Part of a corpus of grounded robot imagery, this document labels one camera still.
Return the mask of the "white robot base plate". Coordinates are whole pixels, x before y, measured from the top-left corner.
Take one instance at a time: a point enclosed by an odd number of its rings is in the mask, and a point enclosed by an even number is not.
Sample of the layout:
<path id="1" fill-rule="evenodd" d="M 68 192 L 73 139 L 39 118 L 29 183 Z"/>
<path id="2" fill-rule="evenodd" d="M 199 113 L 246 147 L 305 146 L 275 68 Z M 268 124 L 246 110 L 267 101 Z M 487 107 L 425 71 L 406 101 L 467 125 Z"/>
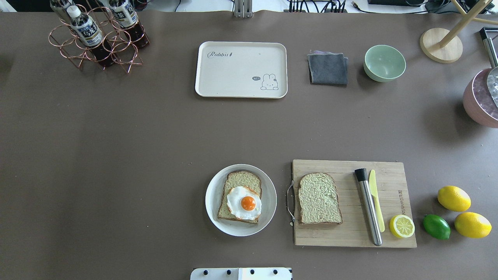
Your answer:
<path id="1" fill-rule="evenodd" d="M 292 268 L 197 268 L 190 275 L 191 280 L 292 280 Z"/>

